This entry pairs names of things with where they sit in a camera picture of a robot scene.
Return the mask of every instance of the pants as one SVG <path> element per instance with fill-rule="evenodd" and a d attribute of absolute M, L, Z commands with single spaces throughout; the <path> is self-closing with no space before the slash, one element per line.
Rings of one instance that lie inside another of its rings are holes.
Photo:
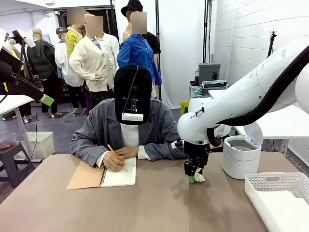
<path fill-rule="evenodd" d="M 53 104 L 51 105 L 52 114 L 58 112 L 57 108 L 57 98 L 58 98 L 58 77 L 55 75 L 50 76 L 47 80 L 42 81 L 44 86 L 44 93 L 54 99 Z M 42 113 L 48 112 L 48 105 L 42 104 Z"/>
<path fill-rule="evenodd" d="M 101 101 L 112 98 L 109 91 L 90 92 L 92 107 L 98 105 Z"/>
<path fill-rule="evenodd" d="M 73 87 L 73 86 L 70 86 L 70 85 L 67 85 L 67 86 L 68 86 L 70 99 L 71 99 L 71 102 L 73 104 L 73 107 L 75 109 L 78 108 L 78 99 L 79 99 L 79 101 L 82 105 L 82 108 L 86 108 L 87 107 L 86 98 L 85 98 L 84 93 L 82 92 L 81 87 L 80 86 Z"/>

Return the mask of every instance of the hand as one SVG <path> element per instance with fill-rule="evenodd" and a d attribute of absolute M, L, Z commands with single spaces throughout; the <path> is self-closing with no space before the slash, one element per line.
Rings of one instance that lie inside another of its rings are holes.
<path fill-rule="evenodd" d="M 95 75 L 95 81 L 102 81 L 103 80 L 103 77 L 99 74 L 96 74 Z"/>
<path fill-rule="evenodd" d="M 115 152 L 117 155 L 125 159 L 133 158 L 139 154 L 139 147 L 138 146 L 123 147 L 119 150 L 116 150 Z"/>
<path fill-rule="evenodd" d="M 103 158 L 103 163 L 109 170 L 116 172 L 124 167 L 124 159 L 124 157 L 120 157 L 119 161 L 113 152 L 108 152 Z"/>

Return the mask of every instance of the beige table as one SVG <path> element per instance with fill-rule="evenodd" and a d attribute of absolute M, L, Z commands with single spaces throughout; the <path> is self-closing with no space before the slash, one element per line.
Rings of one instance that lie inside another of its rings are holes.
<path fill-rule="evenodd" d="M 49 156 L 0 204 L 1 232 L 262 232 L 244 190 L 211 153 L 204 183 L 189 184 L 183 160 L 137 162 L 136 185 L 66 190 L 79 159 Z M 297 172 L 280 153 L 263 153 L 260 172 Z"/>

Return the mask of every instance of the gray jacket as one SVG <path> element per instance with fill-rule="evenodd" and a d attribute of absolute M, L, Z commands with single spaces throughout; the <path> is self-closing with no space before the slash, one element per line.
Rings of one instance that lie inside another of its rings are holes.
<path fill-rule="evenodd" d="M 151 161 L 188 158 L 182 148 L 171 147 L 177 138 L 177 123 L 170 109 L 151 99 L 148 121 L 139 125 L 139 145 L 144 146 Z M 100 154 L 108 150 L 107 144 L 114 150 L 124 147 L 114 99 L 104 100 L 90 111 L 83 127 L 74 133 L 70 151 L 94 167 Z"/>

